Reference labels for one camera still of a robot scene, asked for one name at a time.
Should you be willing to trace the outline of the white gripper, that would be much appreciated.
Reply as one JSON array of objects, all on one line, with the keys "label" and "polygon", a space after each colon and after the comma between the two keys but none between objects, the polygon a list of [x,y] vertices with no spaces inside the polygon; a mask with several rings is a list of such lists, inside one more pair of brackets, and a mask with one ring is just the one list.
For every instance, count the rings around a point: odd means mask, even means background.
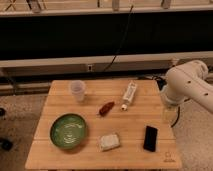
[{"label": "white gripper", "polygon": [[163,115],[162,115],[163,123],[173,124],[177,117],[176,113],[178,111],[179,105],[174,103],[171,100],[168,100],[167,98],[163,98],[162,102],[164,105]]}]

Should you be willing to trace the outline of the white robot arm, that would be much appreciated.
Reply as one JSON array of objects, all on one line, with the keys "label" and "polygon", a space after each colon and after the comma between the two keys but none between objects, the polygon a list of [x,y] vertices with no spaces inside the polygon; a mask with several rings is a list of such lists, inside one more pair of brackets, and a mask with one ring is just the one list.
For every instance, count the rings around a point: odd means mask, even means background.
[{"label": "white robot arm", "polygon": [[200,60],[186,62],[167,71],[166,84],[160,91],[165,123],[174,126],[178,122],[180,105],[186,98],[213,114],[213,86],[205,81],[207,75],[208,67]]}]

